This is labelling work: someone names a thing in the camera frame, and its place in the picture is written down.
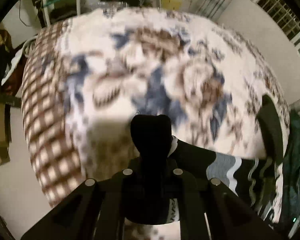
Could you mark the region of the cardboard box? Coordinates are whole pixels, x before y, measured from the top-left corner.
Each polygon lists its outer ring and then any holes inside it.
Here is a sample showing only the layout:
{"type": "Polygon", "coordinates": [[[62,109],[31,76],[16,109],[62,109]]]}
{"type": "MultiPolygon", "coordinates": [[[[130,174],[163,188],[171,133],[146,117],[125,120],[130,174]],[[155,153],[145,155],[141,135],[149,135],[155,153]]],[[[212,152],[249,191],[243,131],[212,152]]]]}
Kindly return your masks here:
{"type": "Polygon", "coordinates": [[[0,103],[0,165],[8,162],[11,142],[10,106],[0,103]]]}

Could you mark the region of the dark green garment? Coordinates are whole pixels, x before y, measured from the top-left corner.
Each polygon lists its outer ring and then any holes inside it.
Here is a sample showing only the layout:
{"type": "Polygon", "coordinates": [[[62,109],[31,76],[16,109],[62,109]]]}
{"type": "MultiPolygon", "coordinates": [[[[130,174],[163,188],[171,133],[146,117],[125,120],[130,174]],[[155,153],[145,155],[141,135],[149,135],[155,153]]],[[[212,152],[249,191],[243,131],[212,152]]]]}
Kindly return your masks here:
{"type": "Polygon", "coordinates": [[[300,115],[290,111],[290,134],[283,158],[283,197],[280,222],[300,217],[300,115]]]}

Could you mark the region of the floral patterned bed blanket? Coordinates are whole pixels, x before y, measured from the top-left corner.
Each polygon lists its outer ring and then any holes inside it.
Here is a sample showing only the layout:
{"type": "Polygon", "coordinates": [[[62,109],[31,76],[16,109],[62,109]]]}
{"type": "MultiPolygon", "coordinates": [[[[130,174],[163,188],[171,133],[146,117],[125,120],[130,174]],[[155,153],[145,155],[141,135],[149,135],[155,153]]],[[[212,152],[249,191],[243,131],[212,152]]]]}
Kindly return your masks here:
{"type": "Polygon", "coordinates": [[[166,115],[172,134],[210,151],[266,159],[256,115],[268,95],[283,155],[289,108],[259,49],[194,14],[96,9],[42,29],[27,59],[21,113],[30,160],[49,204],[86,178],[105,180],[138,150],[135,115],[166,115]]]}

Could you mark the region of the grey white striped garment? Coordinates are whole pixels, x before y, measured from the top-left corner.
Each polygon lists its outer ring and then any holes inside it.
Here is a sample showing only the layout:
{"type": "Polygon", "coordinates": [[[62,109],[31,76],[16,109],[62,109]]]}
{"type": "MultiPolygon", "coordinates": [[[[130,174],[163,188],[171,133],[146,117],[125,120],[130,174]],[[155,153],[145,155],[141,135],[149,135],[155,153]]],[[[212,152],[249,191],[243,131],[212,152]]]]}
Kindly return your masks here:
{"type": "Polygon", "coordinates": [[[216,153],[216,158],[206,169],[208,180],[217,178],[224,183],[235,195],[237,179],[234,178],[235,172],[241,167],[242,159],[227,154],[216,153]]]}

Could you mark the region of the window with grille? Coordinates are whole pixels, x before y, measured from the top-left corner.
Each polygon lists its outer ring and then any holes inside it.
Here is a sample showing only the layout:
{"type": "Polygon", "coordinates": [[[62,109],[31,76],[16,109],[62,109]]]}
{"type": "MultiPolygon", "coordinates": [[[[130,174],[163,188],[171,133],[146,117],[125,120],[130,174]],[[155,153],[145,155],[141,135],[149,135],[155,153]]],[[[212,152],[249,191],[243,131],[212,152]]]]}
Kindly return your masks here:
{"type": "Polygon", "coordinates": [[[251,0],[256,3],[293,44],[300,55],[300,20],[284,0],[251,0]]]}

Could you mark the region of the red patterned fabric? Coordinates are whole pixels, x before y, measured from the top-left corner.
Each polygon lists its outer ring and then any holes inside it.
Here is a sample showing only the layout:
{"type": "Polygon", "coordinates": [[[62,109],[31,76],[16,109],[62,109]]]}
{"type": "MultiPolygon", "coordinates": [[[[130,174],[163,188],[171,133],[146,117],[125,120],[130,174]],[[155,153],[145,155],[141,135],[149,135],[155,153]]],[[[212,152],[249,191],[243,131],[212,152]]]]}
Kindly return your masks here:
{"type": "Polygon", "coordinates": [[[0,29],[0,93],[15,96],[21,87],[27,57],[23,43],[12,47],[8,31],[0,29]]]}

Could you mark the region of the dark grey folded cloth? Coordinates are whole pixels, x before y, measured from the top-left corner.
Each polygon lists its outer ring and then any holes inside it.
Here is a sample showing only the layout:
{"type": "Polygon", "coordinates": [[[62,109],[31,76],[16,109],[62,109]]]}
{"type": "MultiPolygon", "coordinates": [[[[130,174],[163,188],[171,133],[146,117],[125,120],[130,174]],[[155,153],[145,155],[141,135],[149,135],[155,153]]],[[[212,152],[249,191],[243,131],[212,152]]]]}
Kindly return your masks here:
{"type": "Polygon", "coordinates": [[[279,165],[283,161],[283,137],[279,116],[272,99],[264,94],[256,119],[259,123],[267,157],[279,165]]]}

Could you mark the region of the black garment with patterned band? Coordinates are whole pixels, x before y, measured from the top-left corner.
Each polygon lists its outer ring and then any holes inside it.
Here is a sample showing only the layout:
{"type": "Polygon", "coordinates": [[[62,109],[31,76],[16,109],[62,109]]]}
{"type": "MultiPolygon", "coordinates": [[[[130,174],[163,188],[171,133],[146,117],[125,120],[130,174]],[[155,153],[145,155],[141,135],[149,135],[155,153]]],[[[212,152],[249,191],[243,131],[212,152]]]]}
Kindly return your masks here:
{"type": "MultiPolygon", "coordinates": [[[[216,153],[218,152],[190,145],[173,136],[168,158],[176,163],[177,168],[189,172],[195,178],[210,181],[206,176],[206,169],[215,160],[216,153]]],[[[263,220],[278,222],[280,207],[276,205],[274,161],[271,158],[241,159],[242,165],[234,174],[238,181],[237,196],[263,220]]]]}

